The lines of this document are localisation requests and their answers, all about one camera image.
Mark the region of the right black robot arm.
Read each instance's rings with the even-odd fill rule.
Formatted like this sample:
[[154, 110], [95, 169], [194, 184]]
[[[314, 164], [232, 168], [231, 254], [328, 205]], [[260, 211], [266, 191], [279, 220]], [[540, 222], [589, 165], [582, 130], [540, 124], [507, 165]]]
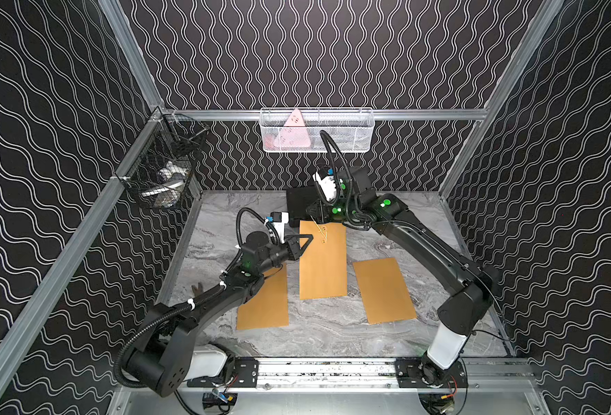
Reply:
[[448, 293], [437, 310], [437, 333], [416, 369], [428, 387], [441, 387], [459, 360], [477, 323], [493, 303], [497, 270], [484, 268], [450, 247], [398, 196], [380, 195], [367, 169], [352, 169], [327, 131], [319, 133], [327, 163], [313, 174], [319, 201], [307, 214], [319, 224], [340, 223], [357, 231], [373, 230], [395, 242], [430, 271]]

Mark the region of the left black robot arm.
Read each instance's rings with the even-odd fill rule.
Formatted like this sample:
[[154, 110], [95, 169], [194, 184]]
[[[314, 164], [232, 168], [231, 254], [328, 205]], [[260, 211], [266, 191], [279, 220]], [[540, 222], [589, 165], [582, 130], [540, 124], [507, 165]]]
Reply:
[[217, 378], [229, 356], [214, 369], [195, 364], [199, 334], [226, 312], [255, 297], [267, 279], [265, 273], [297, 261], [312, 244], [311, 234], [281, 237], [274, 221], [243, 207], [235, 223], [238, 251], [210, 290], [180, 304], [155, 304], [139, 330], [122, 346], [113, 365], [115, 380], [127, 388], [149, 388], [161, 397], [175, 393], [193, 378]]

